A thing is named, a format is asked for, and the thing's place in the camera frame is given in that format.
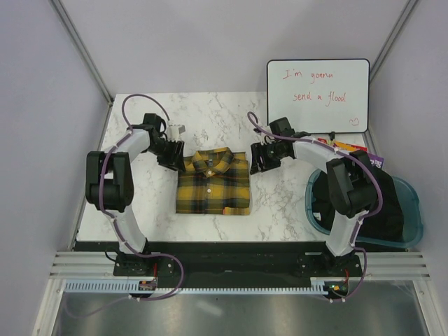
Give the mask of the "yellow plaid flannel shirt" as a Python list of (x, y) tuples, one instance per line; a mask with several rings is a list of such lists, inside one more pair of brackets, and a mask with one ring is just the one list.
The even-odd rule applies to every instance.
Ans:
[(228, 147), (199, 150), (183, 159), (178, 173), (176, 213), (247, 216), (251, 189), (245, 152)]

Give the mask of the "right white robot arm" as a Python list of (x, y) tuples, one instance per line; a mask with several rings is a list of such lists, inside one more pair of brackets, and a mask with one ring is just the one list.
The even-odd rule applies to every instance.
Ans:
[(286, 118), (274, 128), (280, 133), (272, 134), (259, 126), (254, 112), (249, 111), (247, 117), (256, 131), (274, 139), (251, 145), (251, 174), (279, 168), (284, 158), (308, 162), (326, 174), (328, 196), (336, 214), (320, 264), (326, 274), (339, 274), (346, 267), (344, 256), (355, 249), (364, 219), (379, 213), (383, 206), (382, 191), (368, 154), (363, 150), (340, 150), (306, 132), (294, 133)]

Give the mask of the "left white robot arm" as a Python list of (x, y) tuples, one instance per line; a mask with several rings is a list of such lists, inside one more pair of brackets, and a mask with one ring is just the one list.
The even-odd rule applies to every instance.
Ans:
[(153, 269), (153, 257), (144, 251), (147, 238), (137, 224), (132, 209), (134, 181), (132, 162), (144, 153), (152, 153), (161, 167), (183, 172), (186, 128), (147, 113), (143, 122), (130, 125), (125, 135), (105, 151), (91, 151), (86, 157), (85, 197), (112, 224), (121, 252), (131, 254), (129, 267), (138, 275)]

